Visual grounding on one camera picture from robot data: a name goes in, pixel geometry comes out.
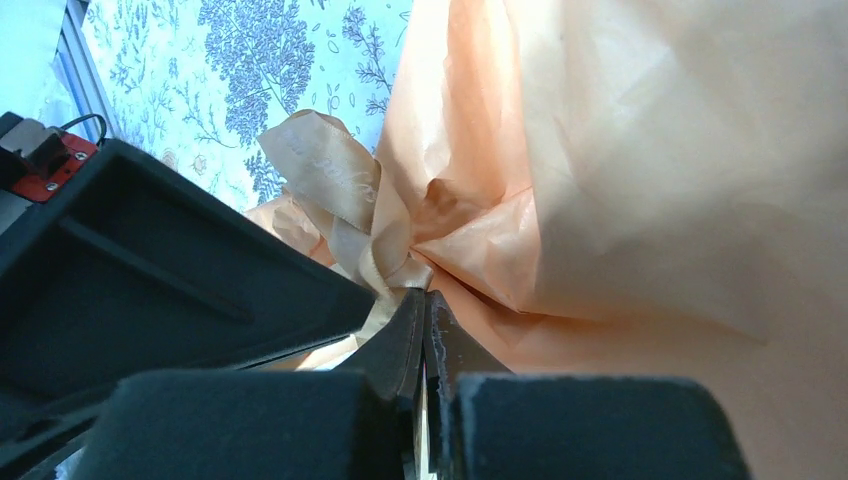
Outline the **tan wrapping paper sheet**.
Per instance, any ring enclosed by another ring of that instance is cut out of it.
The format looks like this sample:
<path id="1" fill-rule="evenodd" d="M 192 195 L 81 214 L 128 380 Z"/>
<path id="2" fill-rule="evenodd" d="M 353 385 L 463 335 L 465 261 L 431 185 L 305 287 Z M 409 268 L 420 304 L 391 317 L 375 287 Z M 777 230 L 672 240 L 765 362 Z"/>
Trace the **tan wrapping paper sheet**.
<path id="1" fill-rule="evenodd" d="M 758 479 L 847 475 L 847 5 L 419 1 L 378 148 L 518 371 L 705 385 Z"/>

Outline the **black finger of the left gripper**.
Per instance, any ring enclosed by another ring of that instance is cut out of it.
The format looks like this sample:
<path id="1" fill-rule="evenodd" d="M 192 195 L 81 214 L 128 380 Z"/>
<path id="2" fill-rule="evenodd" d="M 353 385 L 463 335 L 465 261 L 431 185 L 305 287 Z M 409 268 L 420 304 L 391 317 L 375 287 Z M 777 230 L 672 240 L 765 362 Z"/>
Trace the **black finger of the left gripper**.
<path id="1" fill-rule="evenodd" d="M 120 141 L 43 202 L 1 157 L 1 475 L 42 479 L 122 379 L 251 368 L 358 330 L 373 295 Z"/>

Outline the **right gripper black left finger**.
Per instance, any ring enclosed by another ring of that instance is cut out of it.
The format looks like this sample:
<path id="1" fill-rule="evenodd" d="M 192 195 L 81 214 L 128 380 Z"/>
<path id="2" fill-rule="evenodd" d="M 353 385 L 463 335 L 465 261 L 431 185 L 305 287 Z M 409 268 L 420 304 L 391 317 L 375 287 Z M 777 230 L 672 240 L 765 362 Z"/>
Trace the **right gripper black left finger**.
<path id="1" fill-rule="evenodd" d="M 348 479 L 415 479 L 425 292 L 410 289 L 389 322 L 339 365 L 360 381 Z"/>

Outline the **tan ribbon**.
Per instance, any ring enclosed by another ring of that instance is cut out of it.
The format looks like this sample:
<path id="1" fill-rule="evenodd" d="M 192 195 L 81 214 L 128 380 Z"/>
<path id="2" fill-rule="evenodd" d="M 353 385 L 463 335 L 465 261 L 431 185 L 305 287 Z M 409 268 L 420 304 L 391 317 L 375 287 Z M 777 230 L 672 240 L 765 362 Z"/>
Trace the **tan ribbon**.
<path id="1" fill-rule="evenodd" d="M 433 271 L 411 253 L 411 218 L 379 162 L 335 117 L 299 111 L 258 138 L 285 183 L 247 217 L 298 252 L 377 296 L 364 344 L 405 293 L 429 287 Z"/>

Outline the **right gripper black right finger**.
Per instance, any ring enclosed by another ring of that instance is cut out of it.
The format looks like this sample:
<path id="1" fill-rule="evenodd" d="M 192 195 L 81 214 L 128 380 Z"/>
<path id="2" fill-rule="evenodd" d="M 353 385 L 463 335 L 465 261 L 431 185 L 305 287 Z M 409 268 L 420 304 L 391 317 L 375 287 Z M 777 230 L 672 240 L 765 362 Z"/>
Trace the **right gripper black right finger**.
<path id="1" fill-rule="evenodd" d="M 464 372 L 507 372 L 509 368 L 460 325 L 439 291 L 430 291 L 425 295 L 423 353 L 427 391 L 428 467 L 438 479 L 452 479 L 452 434 L 458 427 L 458 421 L 453 418 L 452 403 L 457 393 L 458 376 Z"/>

